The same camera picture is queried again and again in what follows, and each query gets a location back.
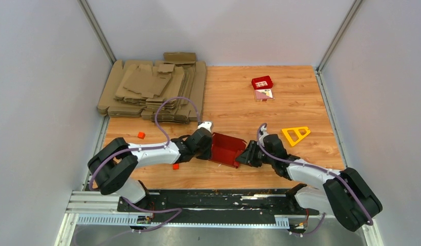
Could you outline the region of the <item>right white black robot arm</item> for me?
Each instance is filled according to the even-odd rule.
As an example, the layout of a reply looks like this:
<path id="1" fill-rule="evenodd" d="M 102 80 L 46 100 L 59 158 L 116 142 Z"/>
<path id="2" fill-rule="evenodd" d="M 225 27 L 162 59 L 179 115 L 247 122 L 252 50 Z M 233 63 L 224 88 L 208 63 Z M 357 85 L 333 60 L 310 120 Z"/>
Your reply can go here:
<path id="1" fill-rule="evenodd" d="M 383 206 L 359 172 L 353 168 L 327 170 L 289 154 L 275 135 L 252 140 L 237 162 L 251 167 L 269 164 L 275 173 L 299 185 L 287 193 L 286 207 L 293 214 L 313 209 L 334 216 L 347 230 L 373 225 Z"/>

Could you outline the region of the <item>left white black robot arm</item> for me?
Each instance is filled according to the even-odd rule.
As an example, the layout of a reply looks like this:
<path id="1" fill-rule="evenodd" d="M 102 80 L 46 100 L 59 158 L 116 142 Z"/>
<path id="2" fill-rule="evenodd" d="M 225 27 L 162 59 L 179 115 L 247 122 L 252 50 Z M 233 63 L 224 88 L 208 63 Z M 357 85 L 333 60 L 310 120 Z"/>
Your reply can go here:
<path id="1" fill-rule="evenodd" d="M 168 143 L 137 145 L 119 137 L 111 141 L 87 166 L 102 195 L 117 194 L 130 201 L 138 212 L 150 206 L 148 192 L 142 182 L 131 178 L 136 168 L 189 162 L 193 157 L 209 159 L 212 133 L 198 128 L 191 135 L 173 138 Z"/>

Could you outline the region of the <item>red paper box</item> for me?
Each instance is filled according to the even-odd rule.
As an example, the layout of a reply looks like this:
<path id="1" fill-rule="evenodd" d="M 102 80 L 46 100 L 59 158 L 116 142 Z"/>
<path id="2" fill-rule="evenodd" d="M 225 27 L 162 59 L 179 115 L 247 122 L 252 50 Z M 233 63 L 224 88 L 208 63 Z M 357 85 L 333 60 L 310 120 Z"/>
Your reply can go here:
<path id="1" fill-rule="evenodd" d="M 239 168 L 236 158 L 246 149 L 247 142 L 236 137 L 213 133 L 210 161 Z"/>

